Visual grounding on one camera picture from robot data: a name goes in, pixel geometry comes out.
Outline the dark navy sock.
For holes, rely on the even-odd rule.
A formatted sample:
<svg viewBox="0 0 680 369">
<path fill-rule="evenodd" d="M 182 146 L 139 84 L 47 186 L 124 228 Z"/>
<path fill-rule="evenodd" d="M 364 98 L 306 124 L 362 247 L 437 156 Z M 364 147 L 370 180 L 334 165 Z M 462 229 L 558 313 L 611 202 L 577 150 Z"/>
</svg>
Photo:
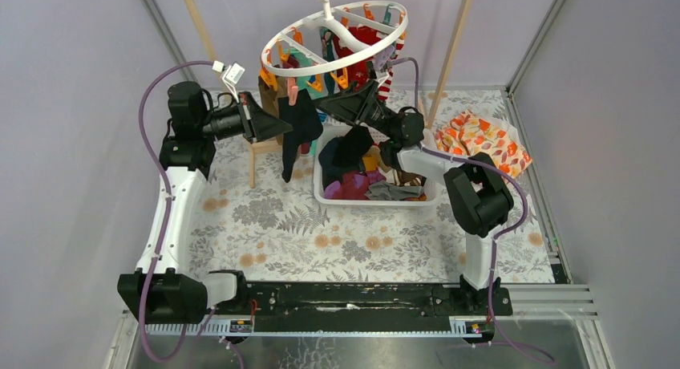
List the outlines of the dark navy sock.
<svg viewBox="0 0 680 369">
<path fill-rule="evenodd" d="M 322 123 L 307 89 L 297 94 L 296 103 L 291 106 L 289 98 L 278 101 L 280 118 L 290 124 L 292 130 L 283 135 L 282 140 L 282 174 L 285 183 L 290 182 L 293 166 L 298 156 L 298 148 L 305 143 L 316 140 L 322 134 Z"/>
</svg>

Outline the white round clip hanger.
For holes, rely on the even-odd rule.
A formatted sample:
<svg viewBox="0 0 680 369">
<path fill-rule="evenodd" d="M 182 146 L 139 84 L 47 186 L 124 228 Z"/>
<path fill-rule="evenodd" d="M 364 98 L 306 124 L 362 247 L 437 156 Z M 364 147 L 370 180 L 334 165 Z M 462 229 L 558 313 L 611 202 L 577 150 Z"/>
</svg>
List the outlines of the white round clip hanger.
<svg viewBox="0 0 680 369">
<path fill-rule="evenodd" d="M 334 6 L 317 0 L 321 9 L 277 32 L 260 54 L 261 69 L 270 75 L 304 78 L 346 69 L 395 47 L 407 31 L 407 8 L 386 0 Z M 329 32 L 330 41 L 350 50 L 330 60 L 308 47 L 303 32 Z"/>
</svg>

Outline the brown ribbed sock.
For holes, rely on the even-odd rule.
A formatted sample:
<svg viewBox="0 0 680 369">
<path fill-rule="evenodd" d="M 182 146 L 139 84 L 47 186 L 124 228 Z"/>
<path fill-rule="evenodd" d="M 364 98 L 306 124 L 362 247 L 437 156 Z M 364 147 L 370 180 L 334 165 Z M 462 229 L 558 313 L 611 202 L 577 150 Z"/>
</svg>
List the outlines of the brown ribbed sock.
<svg viewBox="0 0 680 369">
<path fill-rule="evenodd" d="M 270 87 L 261 77 L 257 78 L 262 108 L 270 115 L 279 118 L 279 99 L 287 96 L 286 79 L 277 77 L 277 90 Z"/>
</svg>

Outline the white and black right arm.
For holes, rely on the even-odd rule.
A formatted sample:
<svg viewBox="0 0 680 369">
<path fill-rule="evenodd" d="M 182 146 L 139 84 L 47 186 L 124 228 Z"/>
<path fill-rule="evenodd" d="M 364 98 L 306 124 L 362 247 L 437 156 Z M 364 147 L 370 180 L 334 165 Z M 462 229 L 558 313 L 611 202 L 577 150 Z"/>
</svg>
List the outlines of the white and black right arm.
<svg viewBox="0 0 680 369">
<path fill-rule="evenodd" d="M 411 106 L 391 110 L 378 98 L 375 81 L 316 99 L 314 106 L 344 124 L 365 124 L 382 133 L 386 139 L 378 147 L 387 166 L 446 188 L 455 221 L 466 235 L 467 265 L 461 282 L 468 287 L 459 294 L 460 304 L 470 314 L 487 309 L 496 281 L 496 242 L 514 206 L 506 185 L 512 178 L 486 153 L 456 156 L 426 146 L 423 115 Z"/>
</svg>

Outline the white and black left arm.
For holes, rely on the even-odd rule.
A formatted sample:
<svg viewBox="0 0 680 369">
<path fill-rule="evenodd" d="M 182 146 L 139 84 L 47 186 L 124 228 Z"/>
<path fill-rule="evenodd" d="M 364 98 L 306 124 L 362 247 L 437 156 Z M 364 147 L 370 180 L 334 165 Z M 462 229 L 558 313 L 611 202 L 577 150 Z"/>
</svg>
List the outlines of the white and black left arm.
<svg viewBox="0 0 680 369">
<path fill-rule="evenodd" d="M 215 107 L 198 83 L 184 81 L 168 91 L 168 125 L 160 153 L 159 200 L 147 245 L 131 274 L 119 276 L 117 291 L 138 322 L 198 324 L 215 307 L 242 312 L 250 296 L 243 272 L 217 270 L 203 278 L 188 267 L 192 216 L 208 186 L 216 142 L 234 136 L 261 142 L 291 132 L 243 91 L 226 107 Z"/>
</svg>

